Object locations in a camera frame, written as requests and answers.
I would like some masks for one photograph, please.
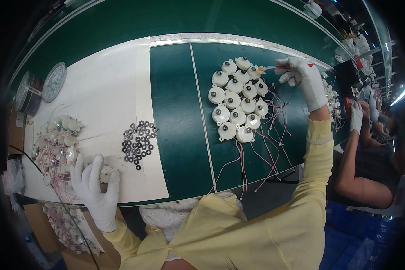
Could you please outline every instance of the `cardboard box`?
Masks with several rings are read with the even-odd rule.
[[[26,114],[15,111],[14,101],[10,105],[9,118],[9,144],[18,149],[24,150],[24,133],[25,133],[25,118]],[[10,155],[19,155],[21,152],[9,148]]]
[[[40,202],[24,205],[27,218],[42,250],[45,253],[61,251],[68,270],[96,269],[92,256],[89,253],[76,254],[75,251],[65,247],[58,241],[57,235],[48,222],[47,215],[42,211],[42,206],[43,203]],[[101,270],[119,269],[121,264],[120,254],[114,248],[113,244],[103,237],[102,231],[96,227],[90,212],[85,211],[83,214],[97,241],[105,251],[99,256],[94,255],[99,268]],[[124,222],[123,215],[119,208],[117,208],[116,218]]]
[[[59,242],[56,233],[51,228],[48,216],[42,211],[42,205],[43,203],[26,204],[24,205],[24,212],[40,248],[44,253],[51,254],[65,248],[65,246]]]

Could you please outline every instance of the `fluorescent light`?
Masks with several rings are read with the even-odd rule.
[[[402,94],[400,94],[399,97],[390,105],[390,107],[393,106],[393,105],[395,105],[395,104],[396,104],[399,100],[401,100],[404,96],[405,96],[405,89],[404,89],[404,91],[402,92]]]

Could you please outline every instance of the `white lace top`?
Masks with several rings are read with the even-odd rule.
[[[222,199],[233,196],[232,192],[221,192],[217,194]],[[165,202],[153,205],[140,206],[140,214],[144,222],[150,226],[162,230],[168,243],[171,242],[178,232],[181,223],[189,215],[190,211],[197,205],[199,199],[186,199],[176,202]],[[239,200],[237,205],[243,210]],[[181,259],[179,256],[170,251],[165,261]]]

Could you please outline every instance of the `white glove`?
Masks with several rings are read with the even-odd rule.
[[[360,135],[363,122],[362,105],[354,100],[354,105],[351,106],[351,121],[349,122],[349,132],[356,130]]]
[[[315,65],[309,67],[307,61],[296,57],[276,59],[275,63],[279,66],[289,66],[287,69],[275,69],[275,74],[282,75],[279,78],[280,83],[288,81],[290,86],[301,89],[309,112],[329,103],[320,72]]]
[[[76,195],[90,211],[94,223],[103,232],[117,229],[116,211],[119,202],[120,175],[115,169],[111,173],[106,193],[101,193],[100,173],[104,166],[104,156],[98,154],[93,163],[82,171],[84,156],[78,154],[76,165],[70,165],[70,179]]]

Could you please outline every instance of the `factory floor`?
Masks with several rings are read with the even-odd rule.
[[[299,172],[296,170],[294,174],[285,178],[284,181],[296,182],[298,181],[298,176]],[[297,184],[265,182],[258,192],[255,193],[254,190],[257,189],[260,184],[261,181],[249,184],[247,186],[248,191],[245,191],[243,195],[241,202],[243,204],[243,211],[248,220],[262,216],[289,202],[297,186]],[[232,191],[240,198],[242,192],[241,188],[236,188]],[[129,229],[143,240],[147,234],[144,230],[145,224],[140,216],[139,207],[121,207],[120,210]]]

